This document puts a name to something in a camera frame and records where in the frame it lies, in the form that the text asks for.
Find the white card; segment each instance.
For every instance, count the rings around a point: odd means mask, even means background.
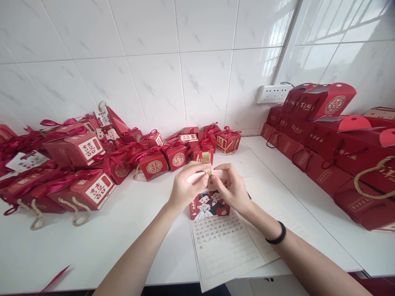
[[[37,152],[36,150],[30,151],[25,154],[19,152],[11,161],[5,166],[9,169],[13,169],[18,173],[23,173],[33,167],[38,167],[44,162],[48,161],[49,158]]]
[[[101,109],[102,109],[101,111],[99,111],[99,110],[95,111],[95,115],[98,120],[99,126],[104,127],[104,126],[112,124],[110,115],[108,114],[108,111],[107,111],[107,107],[104,106]]]

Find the cartoon bride and groom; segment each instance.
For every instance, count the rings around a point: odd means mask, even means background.
[[[225,206],[225,201],[222,199],[221,194],[218,190],[213,191],[212,201],[210,200],[210,193],[205,191],[199,196],[199,203],[201,204],[197,208],[200,210],[199,214],[196,215],[195,220],[200,220],[206,217],[218,215],[218,208]],[[220,210],[221,215],[226,215],[226,210]]]

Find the gold circular emblem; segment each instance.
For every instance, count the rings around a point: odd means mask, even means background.
[[[130,170],[130,166],[127,162],[122,162],[123,166],[117,165],[115,167],[115,174],[117,175],[118,178],[123,178],[125,177]]]
[[[174,158],[173,158],[173,165],[175,167],[179,167],[180,165],[182,165],[185,161],[185,154],[183,154],[182,152],[177,153]]]
[[[346,102],[346,96],[340,95],[337,97],[334,97],[329,101],[329,103],[325,107],[325,114],[333,114],[336,111],[338,111]]]
[[[162,168],[163,168],[162,162],[160,162],[159,160],[154,160],[147,165],[147,172],[150,174],[155,174],[159,172]]]

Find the power strip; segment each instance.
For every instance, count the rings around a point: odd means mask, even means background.
[[[256,102],[257,104],[284,103],[291,89],[290,84],[260,86],[256,93]]]

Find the right hand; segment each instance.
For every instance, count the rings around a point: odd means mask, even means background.
[[[244,179],[241,177],[233,164],[220,164],[214,169],[227,170],[230,176],[231,186],[226,188],[220,178],[215,175],[211,176],[211,180],[221,193],[223,199],[227,204],[234,208],[241,215],[247,213],[251,208],[252,201],[250,200]]]

